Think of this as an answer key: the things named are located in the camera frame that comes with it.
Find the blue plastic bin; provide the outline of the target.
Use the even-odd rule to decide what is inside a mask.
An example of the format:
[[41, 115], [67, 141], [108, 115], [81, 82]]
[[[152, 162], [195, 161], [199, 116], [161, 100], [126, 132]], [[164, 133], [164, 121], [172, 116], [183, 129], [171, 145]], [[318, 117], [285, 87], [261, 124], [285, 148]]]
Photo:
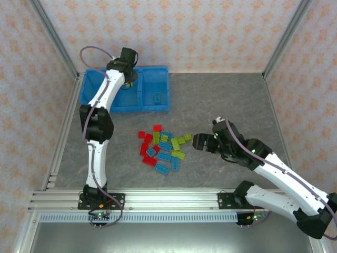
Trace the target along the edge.
[[130, 88], [119, 89], [110, 108], [111, 113], [133, 113], [141, 111], [141, 81], [142, 69], [135, 68], [138, 79], [132, 83]]
[[[170, 110], [170, 81], [167, 66], [142, 67], [141, 108], [143, 112]], [[154, 93], [160, 93], [162, 104], [154, 104]]]
[[84, 74], [80, 92], [80, 103], [87, 105], [100, 89], [105, 75], [93, 69], [87, 69]]

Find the small controller board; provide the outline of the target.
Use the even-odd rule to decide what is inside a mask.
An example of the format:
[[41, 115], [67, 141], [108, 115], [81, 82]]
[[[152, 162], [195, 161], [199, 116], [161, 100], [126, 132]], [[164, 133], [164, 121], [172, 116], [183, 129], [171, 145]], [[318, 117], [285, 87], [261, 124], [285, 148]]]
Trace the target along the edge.
[[238, 226], [251, 226], [255, 222], [264, 219], [266, 217], [267, 214], [254, 214], [253, 212], [238, 212], [236, 224]]
[[89, 220], [90, 221], [109, 221], [110, 220], [110, 214], [108, 212], [93, 212], [89, 211]]

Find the grey metal shelf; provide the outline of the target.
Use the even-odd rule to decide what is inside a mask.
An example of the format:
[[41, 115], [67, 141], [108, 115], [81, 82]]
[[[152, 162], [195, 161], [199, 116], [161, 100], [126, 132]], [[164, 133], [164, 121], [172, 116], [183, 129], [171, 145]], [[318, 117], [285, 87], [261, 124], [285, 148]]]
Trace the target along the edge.
[[271, 218], [253, 228], [233, 223], [38, 223], [19, 253], [321, 253], [292, 223]]

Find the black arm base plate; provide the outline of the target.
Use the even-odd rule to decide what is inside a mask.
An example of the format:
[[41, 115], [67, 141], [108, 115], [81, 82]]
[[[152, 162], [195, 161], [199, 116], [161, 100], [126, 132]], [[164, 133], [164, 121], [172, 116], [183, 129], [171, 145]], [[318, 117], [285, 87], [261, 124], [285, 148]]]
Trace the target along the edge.
[[80, 194], [77, 208], [79, 210], [119, 210], [118, 203], [124, 209], [125, 194], [124, 193], [109, 193], [115, 200], [107, 197], [105, 194], [89, 197], [84, 193]]
[[263, 209], [260, 206], [253, 206], [246, 200], [247, 193], [224, 192], [217, 193], [217, 203], [219, 209]]

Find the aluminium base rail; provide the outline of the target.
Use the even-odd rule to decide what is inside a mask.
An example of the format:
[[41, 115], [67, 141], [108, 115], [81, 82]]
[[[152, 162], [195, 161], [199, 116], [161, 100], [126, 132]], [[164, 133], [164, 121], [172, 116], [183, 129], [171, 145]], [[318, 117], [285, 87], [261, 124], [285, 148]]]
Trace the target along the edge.
[[[124, 193], [127, 212], [187, 212], [215, 211], [219, 208], [217, 194], [233, 192], [223, 188], [117, 188], [112, 193]], [[77, 211], [80, 189], [50, 188], [35, 191], [28, 205], [29, 211]]]

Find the aluminium frame post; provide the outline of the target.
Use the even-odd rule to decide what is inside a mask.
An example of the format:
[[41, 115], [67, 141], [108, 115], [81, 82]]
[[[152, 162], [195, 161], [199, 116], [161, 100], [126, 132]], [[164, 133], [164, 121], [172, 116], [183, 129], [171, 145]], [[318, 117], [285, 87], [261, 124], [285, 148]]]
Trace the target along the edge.
[[290, 22], [288, 23], [280, 41], [278, 42], [275, 50], [269, 59], [265, 70], [262, 72], [263, 79], [266, 81], [267, 78], [272, 74], [276, 64], [280, 60], [284, 50], [289, 44], [291, 38], [293, 37], [297, 27], [300, 25], [302, 19], [307, 13], [308, 8], [312, 4], [313, 0], [301, 0], [299, 6], [297, 7], [294, 15], [292, 16]]
[[56, 28], [54, 27], [51, 19], [49, 18], [43, 4], [40, 0], [28, 0], [31, 7], [37, 14], [37, 17], [41, 21], [42, 26], [45, 28], [47, 34], [49, 35], [51, 41], [53, 42], [54, 46], [56, 47], [58, 53], [60, 54], [62, 60], [64, 61], [67, 70], [76, 78], [78, 79], [80, 73], [75, 67], [70, 55], [68, 54], [61, 38], [59, 37]]

